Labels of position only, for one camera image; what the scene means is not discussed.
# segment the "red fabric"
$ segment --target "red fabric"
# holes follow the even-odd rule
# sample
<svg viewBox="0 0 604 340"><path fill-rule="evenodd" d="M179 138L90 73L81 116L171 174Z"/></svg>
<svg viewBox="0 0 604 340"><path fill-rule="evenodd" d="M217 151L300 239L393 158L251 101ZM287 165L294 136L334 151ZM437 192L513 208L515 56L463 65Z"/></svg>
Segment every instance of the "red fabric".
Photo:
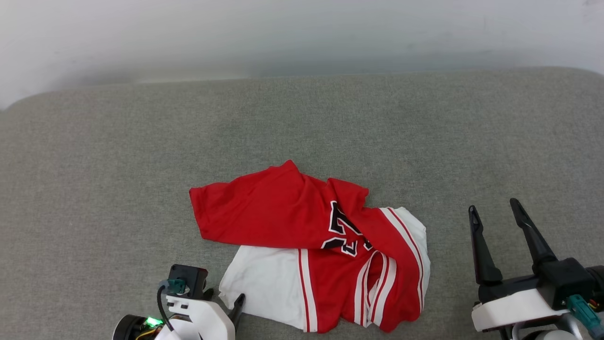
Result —
<svg viewBox="0 0 604 340"><path fill-rule="evenodd" d="M309 249L319 332L335 327L340 316L355 321L357 277L371 254L377 249L393 258L397 275L380 325L390 332L401 321L419 316L419 270L413 253L384 213L379 208L363 208L368 193L368 189L347 181L330 178L324 182L304 175L287 161L231 183L192 188L190 197L201 236L206 240ZM347 227L345 235L330 231L332 201L362 235ZM350 245L356 241L356 256L343 253L339 247L322 249L334 237ZM365 238L373 249L365 248ZM382 271L381 256L377 257L367 271L367 290Z"/></svg>

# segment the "white backdrop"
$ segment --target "white backdrop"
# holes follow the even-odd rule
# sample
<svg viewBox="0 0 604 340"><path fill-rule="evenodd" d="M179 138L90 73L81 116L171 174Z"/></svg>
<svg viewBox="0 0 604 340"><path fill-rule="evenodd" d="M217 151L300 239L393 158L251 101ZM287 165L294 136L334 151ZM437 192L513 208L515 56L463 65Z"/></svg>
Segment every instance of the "white backdrop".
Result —
<svg viewBox="0 0 604 340"><path fill-rule="evenodd" d="M82 85L558 65L604 0L0 0L0 109Z"/></svg>

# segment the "garment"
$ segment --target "garment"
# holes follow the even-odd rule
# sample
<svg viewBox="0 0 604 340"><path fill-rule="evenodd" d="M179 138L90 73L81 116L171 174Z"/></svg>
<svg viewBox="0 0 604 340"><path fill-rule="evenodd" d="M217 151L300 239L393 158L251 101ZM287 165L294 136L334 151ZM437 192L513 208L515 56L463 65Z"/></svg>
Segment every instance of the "garment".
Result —
<svg viewBox="0 0 604 340"><path fill-rule="evenodd" d="M292 161L190 190L204 239L239 244L220 284L229 308L307 332L340 317L390 332L423 309L430 262L405 208L364 208L368 190L304 175Z"/></svg>

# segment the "green light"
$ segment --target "green light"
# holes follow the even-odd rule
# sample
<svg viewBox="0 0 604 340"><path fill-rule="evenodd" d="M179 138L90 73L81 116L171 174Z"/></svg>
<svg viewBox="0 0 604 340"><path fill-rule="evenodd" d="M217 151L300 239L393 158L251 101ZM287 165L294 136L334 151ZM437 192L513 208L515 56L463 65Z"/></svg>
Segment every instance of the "green light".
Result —
<svg viewBox="0 0 604 340"><path fill-rule="evenodd" d="M156 326L161 325L161 324L163 324L163 323L164 323L164 321L157 320L157 319L153 319L153 318L151 318L151 317L148 317L148 318L147 318L147 321L145 321L145 322L146 322L146 323L147 323L149 326L151 326L151 327L156 327Z"/></svg>

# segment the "gray fabric surface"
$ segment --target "gray fabric surface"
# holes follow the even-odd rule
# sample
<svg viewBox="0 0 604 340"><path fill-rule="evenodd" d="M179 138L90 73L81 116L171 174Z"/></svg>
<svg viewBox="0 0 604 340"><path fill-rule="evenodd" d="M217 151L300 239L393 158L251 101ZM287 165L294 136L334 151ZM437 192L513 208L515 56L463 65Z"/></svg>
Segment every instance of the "gray fabric surface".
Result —
<svg viewBox="0 0 604 340"><path fill-rule="evenodd" d="M237 247L202 240L188 189L279 165L370 189L426 226L425 311L391 334L245 315L240 339L497 339L476 333L467 207L504 276L530 273L520 199L553 250L604 264L604 77L564 68L88 88L0 116L0 338L109 339L158 316L173 263L217 287Z"/></svg>

